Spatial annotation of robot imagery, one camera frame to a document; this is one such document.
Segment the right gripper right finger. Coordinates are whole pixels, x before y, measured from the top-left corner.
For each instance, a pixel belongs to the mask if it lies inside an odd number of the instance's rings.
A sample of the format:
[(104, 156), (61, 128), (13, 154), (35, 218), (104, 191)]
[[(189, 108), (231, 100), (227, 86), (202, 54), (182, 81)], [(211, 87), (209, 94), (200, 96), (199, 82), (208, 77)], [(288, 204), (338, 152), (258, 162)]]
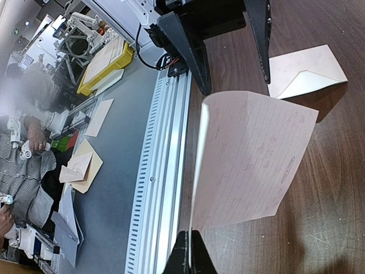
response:
[(217, 274), (213, 262), (209, 256), (206, 245), (198, 230), (193, 230), (191, 235), (191, 273)]

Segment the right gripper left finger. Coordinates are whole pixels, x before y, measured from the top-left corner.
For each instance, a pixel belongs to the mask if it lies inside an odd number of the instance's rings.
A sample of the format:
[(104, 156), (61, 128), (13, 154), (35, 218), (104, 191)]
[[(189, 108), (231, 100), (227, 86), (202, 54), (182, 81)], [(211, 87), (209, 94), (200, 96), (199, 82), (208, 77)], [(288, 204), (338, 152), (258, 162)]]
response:
[(189, 274), (189, 232), (180, 231), (163, 274)]

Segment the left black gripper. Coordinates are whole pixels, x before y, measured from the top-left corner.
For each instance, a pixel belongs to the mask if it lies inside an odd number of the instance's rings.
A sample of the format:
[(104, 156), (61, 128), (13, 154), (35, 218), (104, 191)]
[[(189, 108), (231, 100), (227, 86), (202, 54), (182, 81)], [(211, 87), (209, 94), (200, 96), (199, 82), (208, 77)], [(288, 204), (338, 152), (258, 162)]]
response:
[(160, 16), (163, 48), (173, 57), (181, 57), (200, 92), (208, 96), (212, 82), (206, 46), (202, 37), (215, 37), (246, 27), (246, 11), (254, 34), (261, 71), (266, 84), (271, 83), (269, 46), (271, 4), (269, 0), (195, 0), (156, 1)]

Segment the beige envelope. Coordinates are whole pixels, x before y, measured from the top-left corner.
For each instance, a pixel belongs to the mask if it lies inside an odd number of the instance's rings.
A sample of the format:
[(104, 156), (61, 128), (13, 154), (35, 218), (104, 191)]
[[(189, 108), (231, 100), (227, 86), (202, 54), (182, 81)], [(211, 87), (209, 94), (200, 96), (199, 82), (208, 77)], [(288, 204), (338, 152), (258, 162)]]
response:
[(272, 57), (269, 95), (286, 99), (309, 94), (348, 79), (328, 45)]

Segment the cream letter paper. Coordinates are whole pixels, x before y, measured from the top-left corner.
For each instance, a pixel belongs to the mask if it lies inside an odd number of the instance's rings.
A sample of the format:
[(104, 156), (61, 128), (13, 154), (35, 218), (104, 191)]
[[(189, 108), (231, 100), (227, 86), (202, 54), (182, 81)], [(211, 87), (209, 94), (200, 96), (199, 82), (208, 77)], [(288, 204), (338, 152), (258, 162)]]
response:
[(316, 124), (315, 109), (250, 91), (202, 101), (189, 226), (274, 216)]

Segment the yellow plastic bin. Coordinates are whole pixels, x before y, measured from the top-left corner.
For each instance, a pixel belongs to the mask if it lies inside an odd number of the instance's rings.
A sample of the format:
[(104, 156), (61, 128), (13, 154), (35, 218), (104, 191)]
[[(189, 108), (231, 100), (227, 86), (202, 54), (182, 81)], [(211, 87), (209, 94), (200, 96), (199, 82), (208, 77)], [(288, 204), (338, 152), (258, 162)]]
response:
[(121, 37), (104, 46), (86, 68), (77, 94), (90, 96), (94, 87), (110, 73), (122, 70), (132, 62), (133, 49)]

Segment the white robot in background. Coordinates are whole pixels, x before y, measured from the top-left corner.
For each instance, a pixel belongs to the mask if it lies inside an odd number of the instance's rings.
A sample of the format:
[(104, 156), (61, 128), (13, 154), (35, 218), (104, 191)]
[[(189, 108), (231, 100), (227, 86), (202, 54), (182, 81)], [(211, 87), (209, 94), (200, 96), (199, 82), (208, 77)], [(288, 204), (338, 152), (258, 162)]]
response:
[(108, 25), (97, 15), (89, 17), (75, 12), (54, 32), (54, 37), (61, 40), (60, 52), (85, 67), (105, 46), (107, 29)]

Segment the spare envelopes on desk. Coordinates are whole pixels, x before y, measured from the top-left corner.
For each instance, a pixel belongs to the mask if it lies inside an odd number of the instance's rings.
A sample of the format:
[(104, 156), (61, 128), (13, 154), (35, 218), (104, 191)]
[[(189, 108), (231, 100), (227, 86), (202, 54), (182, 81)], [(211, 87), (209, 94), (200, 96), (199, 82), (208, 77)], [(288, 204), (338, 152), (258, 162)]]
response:
[(113, 99), (103, 100), (97, 105), (86, 131), (81, 134), (82, 142), (78, 144), (76, 152), (67, 165), (61, 167), (59, 181), (70, 185), (82, 194), (89, 190), (103, 165), (103, 160), (88, 138), (98, 136), (113, 102)]

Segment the person in striped shirt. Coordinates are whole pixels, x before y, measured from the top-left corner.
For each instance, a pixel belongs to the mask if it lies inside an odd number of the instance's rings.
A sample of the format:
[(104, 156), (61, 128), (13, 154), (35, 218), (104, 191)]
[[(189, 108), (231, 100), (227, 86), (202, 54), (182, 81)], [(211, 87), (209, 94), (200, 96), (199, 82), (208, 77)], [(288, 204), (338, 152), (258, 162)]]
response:
[[(16, 64), (6, 69), (8, 86), (4, 94), (8, 104), (15, 111), (21, 111), (25, 104), (38, 104), (48, 109), (55, 99), (54, 83), (36, 65), (26, 71)], [(46, 138), (39, 120), (31, 115), (20, 118), (21, 141), (28, 142), (33, 156), (25, 159), (21, 150), (11, 142), (8, 128), (9, 115), (1, 117), (1, 193), (11, 195), (13, 203), (1, 207), (1, 238), (17, 222), (30, 223), (43, 232), (53, 234), (55, 224), (51, 214), (55, 209), (56, 156), (46, 150)]]

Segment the aluminium front rail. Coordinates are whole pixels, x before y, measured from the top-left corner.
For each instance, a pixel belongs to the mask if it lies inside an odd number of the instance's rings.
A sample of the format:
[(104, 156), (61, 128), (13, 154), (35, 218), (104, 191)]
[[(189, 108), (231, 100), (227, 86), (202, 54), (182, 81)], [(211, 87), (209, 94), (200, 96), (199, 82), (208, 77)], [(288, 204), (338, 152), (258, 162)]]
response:
[(157, 75), (128, 233), (125, 273), (162, 273), (179, 230), (191, 72)]

